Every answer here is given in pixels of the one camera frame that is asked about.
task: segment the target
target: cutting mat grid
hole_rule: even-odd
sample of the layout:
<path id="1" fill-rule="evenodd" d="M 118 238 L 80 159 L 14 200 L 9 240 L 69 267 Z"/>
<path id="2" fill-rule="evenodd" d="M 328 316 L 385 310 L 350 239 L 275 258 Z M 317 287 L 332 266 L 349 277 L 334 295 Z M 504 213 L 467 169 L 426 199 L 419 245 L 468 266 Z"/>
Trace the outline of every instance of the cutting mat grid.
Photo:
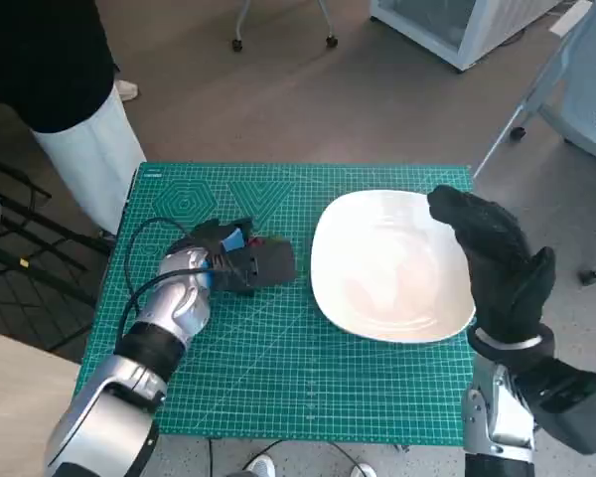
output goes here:
<path id="1" fill-rule="evenodd" d="M 313 233 L 333 200 L 368 189 L 427 193 L 438 184 L 471 188 L 460 167 L 142 165 L 77 386 L 113 349 L 129 296 L 123 254 L 141 222 L 168 216 L 190 229 L 212 217 L 253 216 L 258 234 L 291 239 L 298 278 L 252 298 L 213 294 L 210 323 L 192 342 L 158 414 L 162 432 L 461 445 L 461 392 L 472 372 L 465 335 L 428 345 L 359 338 L 322 315 L 309 280 Z M 152 225 L 138 238 L 135 287 L 155 276 L 178 237 L 171 226 Z"/>

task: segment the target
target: white ceramic plate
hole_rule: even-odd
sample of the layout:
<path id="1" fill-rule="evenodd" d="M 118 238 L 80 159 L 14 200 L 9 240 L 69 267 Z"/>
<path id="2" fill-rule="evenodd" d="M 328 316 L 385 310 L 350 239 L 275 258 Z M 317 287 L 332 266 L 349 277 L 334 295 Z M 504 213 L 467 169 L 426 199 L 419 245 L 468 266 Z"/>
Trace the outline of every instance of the white ceramic plate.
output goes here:
<path id="1" fill-rule="evenodd" d="M 466 256 L 422 194 L 363 191 L 332 202 L 316 227 L 311 283 L 329 320 L 376 340 L 444 340 L 475 311 Z"/>

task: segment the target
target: silver metal joint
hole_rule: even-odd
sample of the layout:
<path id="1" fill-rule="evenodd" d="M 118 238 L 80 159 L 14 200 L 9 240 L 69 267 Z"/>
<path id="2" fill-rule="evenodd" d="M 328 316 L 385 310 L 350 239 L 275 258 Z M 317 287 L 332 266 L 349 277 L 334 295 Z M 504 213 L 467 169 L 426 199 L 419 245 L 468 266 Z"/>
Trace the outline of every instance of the silver metal joint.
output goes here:
<path id="1" fill-rule="evenodd" d="M 532 461 L 534 417 L 505 366 L 477 355 L 473 382 L 462 398 L 462 417 L 466 452 Z"/>

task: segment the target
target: white cabinet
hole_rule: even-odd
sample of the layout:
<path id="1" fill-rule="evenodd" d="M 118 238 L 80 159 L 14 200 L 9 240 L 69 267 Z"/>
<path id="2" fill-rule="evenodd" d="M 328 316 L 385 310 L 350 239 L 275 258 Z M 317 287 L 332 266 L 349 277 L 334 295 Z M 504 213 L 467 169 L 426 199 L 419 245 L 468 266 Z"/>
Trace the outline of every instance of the white cabinet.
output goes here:
<path id="1" fill-rule="evenodd" d="M 560 0 L 371 0 L 371 16 L 463 71 Z"/>

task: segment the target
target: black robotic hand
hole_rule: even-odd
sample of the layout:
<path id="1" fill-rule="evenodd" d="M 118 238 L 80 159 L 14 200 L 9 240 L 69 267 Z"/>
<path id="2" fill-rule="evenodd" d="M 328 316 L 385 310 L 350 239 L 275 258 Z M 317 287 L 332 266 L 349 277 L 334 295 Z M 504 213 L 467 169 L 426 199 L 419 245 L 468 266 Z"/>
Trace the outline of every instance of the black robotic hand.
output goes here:
<path id="1" fill-rule="evenodd" d="M 502 343 L 538 334 L 555 280 L 550 247 L 532 256 L 517 218 L 500 205 L 449 186 L 428 195 L 430 215 L 455 230 L 468 258 L 477 325 Z"/>

